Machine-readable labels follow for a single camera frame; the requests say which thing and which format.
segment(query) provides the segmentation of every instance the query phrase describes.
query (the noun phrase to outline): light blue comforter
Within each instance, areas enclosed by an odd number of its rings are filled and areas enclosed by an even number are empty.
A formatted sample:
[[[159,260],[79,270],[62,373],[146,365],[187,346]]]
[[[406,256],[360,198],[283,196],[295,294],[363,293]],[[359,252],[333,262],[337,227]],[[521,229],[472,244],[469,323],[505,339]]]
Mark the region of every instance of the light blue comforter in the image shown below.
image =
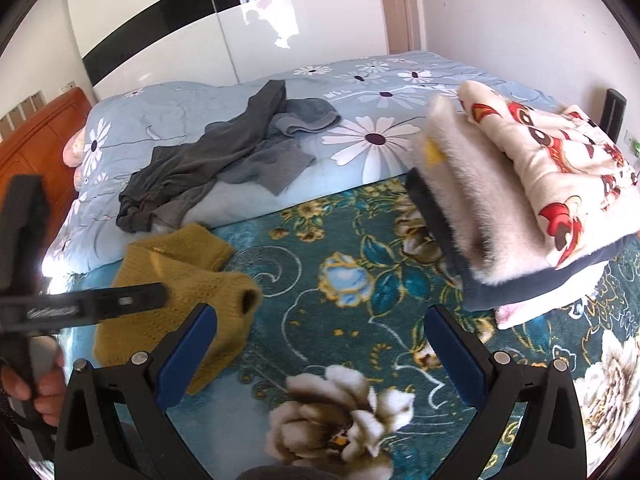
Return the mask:
[[[342,124],[323,134],[299,134],[302,149],[317,160],[280,195],[253,182],[219,182],[185,224],[231,224],[404,173],[411,165],[411,136],[424,126],[429,100],[436,94],[455,98],[467,79],[543,110],[559,107],[539,91],[430,52],[307,66],[272,78],[287,81],[289,98],[328,100]],[[83,274],[120,260],[126,245],[145,235],[127,234],[115,223],[118,194],[130,175],[149,163],[154,146],[195,142],[206,124],[240,114],[266,81],[223,88],[170,82],[98,103],[86,124],[79,197],[47,251],[43,273]]]

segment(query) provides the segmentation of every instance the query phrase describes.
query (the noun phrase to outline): finger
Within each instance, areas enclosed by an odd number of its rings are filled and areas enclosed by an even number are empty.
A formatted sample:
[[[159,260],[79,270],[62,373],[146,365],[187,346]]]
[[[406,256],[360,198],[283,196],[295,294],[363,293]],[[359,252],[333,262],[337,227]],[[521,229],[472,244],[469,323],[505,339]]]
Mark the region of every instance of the finger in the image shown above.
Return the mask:
[[[60,416],[64,400],[64,395],[38,397],[33,401],[33,405],[41,415]]]
[[[9,366],[5,365],[0,368],[0,381],[10,397],[18,400],[31,399],[30,387]]]
[[[56,364],[60,368],[65,367],[65,355],[62,353],[62,348],[58,347],[58,352],[56,353]]]
[[[54,428],[57,428],[60,423],[60,417],[55,415],[43,415],[42,420]]]
[[[38,391],[42,396],[64,394],[66,384],[62,368],[54,368],[48,374],[43,375],[38,382]]]

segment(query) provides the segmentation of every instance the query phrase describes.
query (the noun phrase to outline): folded clothes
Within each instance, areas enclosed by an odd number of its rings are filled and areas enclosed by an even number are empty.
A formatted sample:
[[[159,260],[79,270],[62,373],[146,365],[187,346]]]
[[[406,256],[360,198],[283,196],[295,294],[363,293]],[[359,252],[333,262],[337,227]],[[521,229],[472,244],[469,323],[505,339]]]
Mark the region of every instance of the folded clothes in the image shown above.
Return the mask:
[[[316,98],[288,102],[285,82],[271,80],[249,98],[242,114],[208,124],[197,142],[156,146],[149,165],[132,174],[119,195],[116,224],[129,233],[149,232],[152,222],[177,229],[227,168],[233,182],[258,178],[267,189],[280,192],[313,160],[289,136],[321,131],[339,121],[329,103]],[[291,152],[278,146],[281,140],[289,141]],[[251,159],[230,167],[245,157]],[[276,162],[278,171],[273,169]]]
[[[163,282],[169,299],[158,310],[101,322],[94,346],[100,364],[120,365],[135,352],[151,352],[197,304],[206,303],[216,309],[218,331],[187,392],[203,389],[242,352],[262,301],[260,287],[246,274],[217,272],[231,254],[230,245],[197,224],[129,244],[112,286]]]
[[[434,99],[427,127],[414,140],[414,158],[475,279],[495,285],[549,268],[513,165],[453,103]]]
[[[552,266],[640,230],[636,172],[580,108],[540,112],[477,81],[463,83],[458,96],[469,119],[513,161]]]
[[[591,294],[598,286],[607,265],[609,262],[600,262],[576,272],[566,280],[564,285],[533,300],[499,306],[495,309],[495,322],[498,328],[506,330],[521,325]]]
[[[527,274],[498,285],[481,283],[470,270],[469,262],[453,242],[449,222],[438,206],[430,188],[413,168],[406,179],[406,190],[422,214],[431,234],[440,246],[450,272],[460,276],[463,307],[470,311],[489,310],[510,303],[532,300],[566,283],[576,272],[594,264],[614,259],[636,235],[627,235],[606,247],[593,251],[562,269],[547,269]]]

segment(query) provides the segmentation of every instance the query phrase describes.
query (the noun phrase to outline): metal screw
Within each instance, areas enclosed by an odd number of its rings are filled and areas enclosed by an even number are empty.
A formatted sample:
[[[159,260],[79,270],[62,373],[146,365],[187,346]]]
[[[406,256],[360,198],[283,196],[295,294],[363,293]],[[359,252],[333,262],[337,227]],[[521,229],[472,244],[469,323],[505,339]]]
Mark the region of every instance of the metal screw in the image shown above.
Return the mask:
[[[143,365],[147,359],[149,359],[149,354],[146,352],[136,352],[131,356],[131,362],[135,365]]]
[[[495,362],[499,365],[507,365],[511,361],[511,357],[507,352],[499,351],[494,354]]]
[[[565,372],[568,366],[564,359],[554,359],[554,368],[559,372]]]
[[[74,361],[74,370],[76,372],[81,372],[86,368],[86,366],[87,366],[87,360],[82,357]]]

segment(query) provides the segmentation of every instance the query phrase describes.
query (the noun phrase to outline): wooden headboard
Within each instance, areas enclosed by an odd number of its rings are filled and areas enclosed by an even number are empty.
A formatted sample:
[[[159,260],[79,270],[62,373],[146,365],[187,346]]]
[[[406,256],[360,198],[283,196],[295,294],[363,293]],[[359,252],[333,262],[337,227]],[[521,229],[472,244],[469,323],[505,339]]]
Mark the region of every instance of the wooden headboard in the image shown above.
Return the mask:
[[[62,162],[66,142],[86,123],[91,105],[79,88],[73,88],[24,121],[0,143],[0,202],[9,180],[16,174],[40,174],[51,215],[46,243],[53,242],[71,203],[76,198],[74,169]]]

